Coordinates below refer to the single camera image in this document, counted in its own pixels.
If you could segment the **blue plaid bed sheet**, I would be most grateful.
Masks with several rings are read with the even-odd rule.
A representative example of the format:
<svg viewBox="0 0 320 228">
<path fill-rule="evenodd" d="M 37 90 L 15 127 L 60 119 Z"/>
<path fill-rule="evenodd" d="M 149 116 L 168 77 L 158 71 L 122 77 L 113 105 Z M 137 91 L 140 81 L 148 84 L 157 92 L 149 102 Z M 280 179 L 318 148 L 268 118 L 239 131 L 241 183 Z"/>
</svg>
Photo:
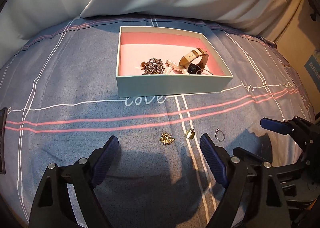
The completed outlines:
<svg viewBox="0 0 320 228">
<path fill-rule="evenodd" d="M 233 78 L 219 93 L 120 98 L 122 26 L 202 33 Z M 301 150 L 260 120 L 315 119 L 297 73 L 273 45 L 213 22 L 142 15 L 76 19 L 40 32 L 1 68 L 1 106 L 8 108 L 1 195 L 23 227 L 47 165 L 71 165 L 112 135 L 119 153 L 95 193 L 114 227 L 205 227 L 223 188 L 201 153 L 202 134 L 280 166 Z"/>
</svg>

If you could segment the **beige strap wristwatch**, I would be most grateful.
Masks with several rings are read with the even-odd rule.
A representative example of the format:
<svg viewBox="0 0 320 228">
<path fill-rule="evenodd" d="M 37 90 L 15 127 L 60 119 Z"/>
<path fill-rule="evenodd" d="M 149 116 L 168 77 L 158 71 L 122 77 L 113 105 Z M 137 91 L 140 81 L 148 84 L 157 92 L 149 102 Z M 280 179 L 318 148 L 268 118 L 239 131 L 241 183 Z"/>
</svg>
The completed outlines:
<svg viewBox="0 0 320 228">
<path fill-rule="evenodd" d="M 183 56 L 178 65 L 182 67 L 183 73 L 190 75 L 201 75 L 203 72 L 213 75 L 211 71 L 206 69 L 206 64 L 209 59 L 209 54 L 202 48 L 195 48 L 187 55 Z"/>
</svg>

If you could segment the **beige headboard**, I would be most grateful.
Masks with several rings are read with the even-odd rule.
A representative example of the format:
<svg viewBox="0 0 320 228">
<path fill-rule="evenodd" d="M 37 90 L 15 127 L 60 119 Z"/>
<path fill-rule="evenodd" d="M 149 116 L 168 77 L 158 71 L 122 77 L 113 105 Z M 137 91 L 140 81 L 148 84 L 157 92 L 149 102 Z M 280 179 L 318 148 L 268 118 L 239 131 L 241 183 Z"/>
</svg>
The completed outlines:
<svg viewBox="0 0 320 228">
<path fill-rule="evenodd" d="M 319 18 L 313 21 L 309 0 L 275 0 L 284 6 L 260 34 L 277 44 L 277 49 L 297 71 L 315 113 L 319 113 Z"/>
</svg>

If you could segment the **teal box pink interior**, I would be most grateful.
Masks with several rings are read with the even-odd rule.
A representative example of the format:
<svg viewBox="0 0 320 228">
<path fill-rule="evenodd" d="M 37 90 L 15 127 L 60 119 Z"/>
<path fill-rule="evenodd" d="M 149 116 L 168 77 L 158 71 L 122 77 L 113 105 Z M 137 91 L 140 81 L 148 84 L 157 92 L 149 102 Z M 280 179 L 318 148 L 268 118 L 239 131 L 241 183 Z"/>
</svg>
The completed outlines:
<svg viewBox="0 0 320 228">
<path fill-rule="evenodd" d="M 213 75 L 182 72 L 180 59 L 195 48 L 209 54 L 206 69 Z M 221 55 L 202 33 L 149 26 L 120 28 L 116 80 L 121 98 L 219 92 L 232 78 Z"/>
</svg>

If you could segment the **gold pendant charm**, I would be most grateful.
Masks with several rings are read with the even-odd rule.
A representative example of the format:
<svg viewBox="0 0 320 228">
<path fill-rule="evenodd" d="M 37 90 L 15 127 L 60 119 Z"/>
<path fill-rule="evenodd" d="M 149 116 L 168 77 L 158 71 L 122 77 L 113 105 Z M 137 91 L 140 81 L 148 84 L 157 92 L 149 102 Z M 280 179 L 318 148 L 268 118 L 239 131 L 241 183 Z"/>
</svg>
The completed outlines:
<svg viewBox="0 0 320 228">
<path fill-rule="evenodd" d="M 185 132 L 185 137 L 188 139 L 188 140 L 192 140 L 195 136 L 195 129 L 191 128 L 189 130 L 187 130 Z"/>
</svg>

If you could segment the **left white pillow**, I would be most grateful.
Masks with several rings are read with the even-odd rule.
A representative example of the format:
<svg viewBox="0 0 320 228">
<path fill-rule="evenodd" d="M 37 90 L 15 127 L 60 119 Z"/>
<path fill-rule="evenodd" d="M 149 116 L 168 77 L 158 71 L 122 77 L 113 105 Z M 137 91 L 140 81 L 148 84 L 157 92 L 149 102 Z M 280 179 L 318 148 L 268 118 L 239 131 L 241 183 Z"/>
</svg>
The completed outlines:
<svg viewBox="0 0 320 228">
<path fill-rule="evenodd" d="M 1 11 L 1 65 L 33 36 L 81 14 L 90 0 L 7 0 Z"/>
</svg>

